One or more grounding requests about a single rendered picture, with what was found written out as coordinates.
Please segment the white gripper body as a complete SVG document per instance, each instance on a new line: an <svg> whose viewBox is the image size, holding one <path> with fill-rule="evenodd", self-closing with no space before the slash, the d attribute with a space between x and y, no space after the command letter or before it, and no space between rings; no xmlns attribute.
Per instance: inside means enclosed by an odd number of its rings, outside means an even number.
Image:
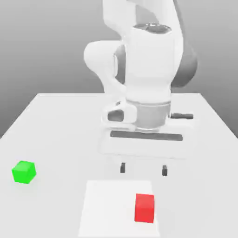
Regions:
<svg viewBox="0 0 238 238"><path fill-rule="evenodd" d="M189 155L189 129L170 127L151 134L101 129L99 152L146 159L186 159Z"/></svg>

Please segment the small red cube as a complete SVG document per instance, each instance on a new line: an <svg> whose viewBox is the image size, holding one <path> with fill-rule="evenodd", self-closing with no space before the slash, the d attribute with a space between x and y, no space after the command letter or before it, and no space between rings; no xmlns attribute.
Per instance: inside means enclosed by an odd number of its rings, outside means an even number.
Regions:
<svg viewBox="0 0 238 238"><path fill-rule="evenodd" d="M155 197L152 194L139 194L135 196L134 221L153 223L155 214Z"/></svg>

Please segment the small green cube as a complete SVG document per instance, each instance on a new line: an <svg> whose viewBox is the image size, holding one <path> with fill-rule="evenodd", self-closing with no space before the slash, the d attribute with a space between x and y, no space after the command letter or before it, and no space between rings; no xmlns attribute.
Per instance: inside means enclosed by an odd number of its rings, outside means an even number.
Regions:
<svg viewBox="0 0 238 238"><path fill-rule="evenodd" d="M36 176L35 164L22 160L12 169L12 174L15 182L29 184Z"/></svg>

